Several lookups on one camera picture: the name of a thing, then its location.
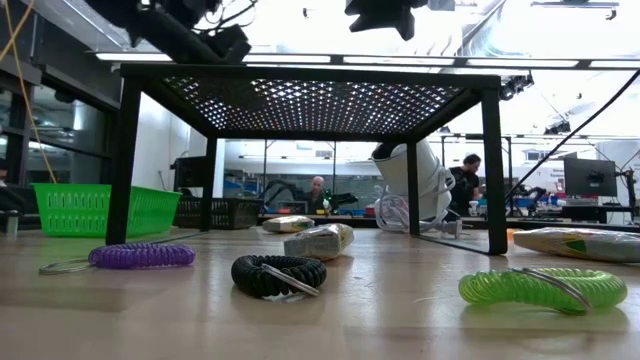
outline metal clip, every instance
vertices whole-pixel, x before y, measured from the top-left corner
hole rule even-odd
[[[298,281],[297,279],[283,273],[282,271],[274,268],[273,266],[267,265],[267,264],[262,264],[260,266],[262,268],[262,270],[264,270],[265,272],[269,273],[270,275],[275,276],[276,278],[286,282],[287,284],[294,286],[298,289],[300,289],[301,291],[306,292],[309,295],[313,295],[313,296],[318,296],[320,295],[320,290],[309,286],[301,281]]]
[[[531,276],[533,278],[536,278],[538,280],[544,281],[550,285],[553,285],[555,287],[557,287],[558,289],[562,290],[563,292],[565,292],[567,295],[571,296],[572,298],[576,299],[576,301],[578,301],[580,304],[582,304],[582,306],[584,306],[584,310],[582,311],[573,311],[573,310],[567,310],[567,309],[556,309],[560,312],[563,312],[565,314],[569,314],[569,315],[585,315],[587,314],[589,311],[591,311],[592,306],[591,306],[591,302],[589,301],[589,299],[587,299],[586,296],[584,296],[584,294],[582,294],[580,292],[580,290],[574,288],[573,286],[567,284],[566,282],[557,279],[551,275],[547,275],[545,273],[539,272],[539,271],[535,271],[533,269],[529,269],[529,268],[522,268],[522,269],[514,269],[514,268],[509,268],[509,271],[518,273],[518,274],[523,274],[523,275],[527,275],[527,276]]]

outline key ring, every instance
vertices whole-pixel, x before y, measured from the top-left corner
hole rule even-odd
[[[59,267],[71,265],[71,264],[85,264],[85,265],[57,270],[57,268]],[[69,260],[69,261],[62,261],[62,262],[45,265],[38,270],[38,273],[40,275],[68,274],[72,272],[82,271],[92,266],[93,265],[91,265],[89,261],[87,261],[86,259]]]

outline black plastic basket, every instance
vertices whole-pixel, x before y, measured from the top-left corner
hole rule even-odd
[[[200,227],[200,201],[193,196],[183,196],[173,225],[180,228]],[[261,200],[213,199],[211,204],[211,228],[219,230],[247,229],[258,224]]]

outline black coiled keychain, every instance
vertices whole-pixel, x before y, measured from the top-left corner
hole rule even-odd
[[[278,273],[293,278],[293,282],[297,280],[301,284],[293,285],[291,281],[279,277]],[[257,298],[288,295],[290,292],[297,293],[300,289],[317,295],[314,290],[327,278],[327,269],[323,263],[315,259],[247,255],[233,263],[231,278],[242,292]]]

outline purple coiled keychain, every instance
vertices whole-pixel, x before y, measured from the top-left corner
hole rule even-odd
[[[188,246],[179,244],[131,243],[103,246],[89,253],[89,264],[74,268],[55,270],[62,265],[86,263],[87,260],[71,260],[40,268],[42,275],[66,274],[90,267],[104,269],[142,269],[158,266],[187,266],[196,258]]]

